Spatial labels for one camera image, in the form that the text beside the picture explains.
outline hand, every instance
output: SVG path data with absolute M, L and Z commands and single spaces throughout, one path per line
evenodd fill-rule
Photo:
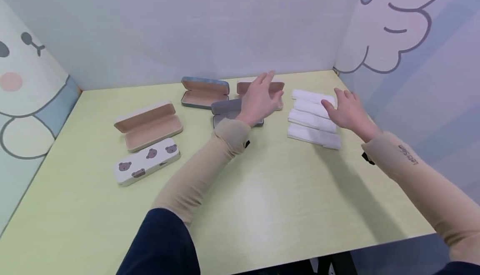
M 277 110 L 283 91 L 278 91 L 273 98 L 270 98 L 268 90 L 273 76 L 275 71 L 270 71 L 268 74 L 264 72 L 250 84 L 247 93 L 242 97 L 241 112 L 237 120 L 254 127 L 257 122 Z
M 335 88 L 337 94 L 338 108 L 327 101 L 322 100 L 323 107 L 327 110 L 330 119 L 342 128 L 353 131 L 365 143 L 372 140 L 382 131 L 373 123 L 367 115 L 367 112 L 361 104 L 360 98 L 348 90 L 342 91 Z

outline table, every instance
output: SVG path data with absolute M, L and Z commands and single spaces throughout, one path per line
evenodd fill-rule
M 334 94 L 333 71 L 281 74 L 285 107 L 254 128 L 246 152 L 220 175 L 191 228 L 202 273 L 224 275 L 433 233 L 401 189 L 342 149 L 287 138 L 292 89 Z M 236 79 L 230 82 L 236 93 Z M 167 84 L 83 92 L 0 238 L 2 274 L 114 274 L 155 195 L 212 131 L 208 110 L 180 105 Z M 115 117 L 171 99 L 183 123 L 179 161 L 129 187 L 113 164 L 129 155 Z

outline beige arm sleeve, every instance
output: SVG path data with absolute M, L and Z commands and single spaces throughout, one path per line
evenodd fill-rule
M 225 118 L 212 137 L 165 184 L 154 200 L 153 208 L 174 212 L 187 227 L 202 204 L 210 186 L 228 162 L 243 152 L 250 126 Z
M 480 265 L 480 207 L 391 133 L 362 145 L 404 190 L 450 248 L 450 258 Z

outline wrist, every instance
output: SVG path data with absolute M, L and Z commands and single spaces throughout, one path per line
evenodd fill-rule
M 242 112 L 240 112 L 240 114 L 235 118 L 235 120 L 242 121 L 243 123 L 246 123 L 250 127 L 254 127 L 255 124 L 257 123 L 257 121 L 254 120 L 254 118 Z
M 380 128 L 378 128 L 378 126 L 372 121 L 367 123 L 365 126 L 360 126 L 358 129 L 353 130 L 353 132 L 357 134 L 357 136 L 359 136 L 360 139 L 362 139 L 365 143 L 370 142 L 378 134 L 382 133 Z

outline pink cheek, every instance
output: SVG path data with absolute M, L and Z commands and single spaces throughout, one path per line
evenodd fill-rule
M 0 76 L 0 88 L 6 92 L 15 92 L 22 88 L 23 80 L 15 72 L 7 72 Z

